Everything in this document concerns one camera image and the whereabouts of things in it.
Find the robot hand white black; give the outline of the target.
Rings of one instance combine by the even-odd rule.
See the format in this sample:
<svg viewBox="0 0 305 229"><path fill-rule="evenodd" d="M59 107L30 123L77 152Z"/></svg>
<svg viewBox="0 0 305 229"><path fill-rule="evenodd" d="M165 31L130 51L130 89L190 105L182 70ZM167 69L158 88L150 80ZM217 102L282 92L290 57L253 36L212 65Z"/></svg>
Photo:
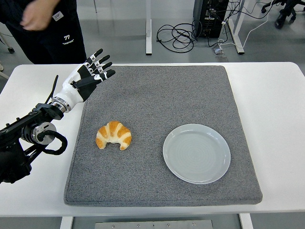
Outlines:
<svg viewBox="0 0 305 229"><path fill-rule="evenodd" d="M99 49L84 63L77 65L63 82L62 90L52 97L53 106L63 113L68 113L76 104L85 102L98 84L115 74L115 71L109 68L112 63L104 63L110 55L98 59L102 52L103 49Z"/></svg>

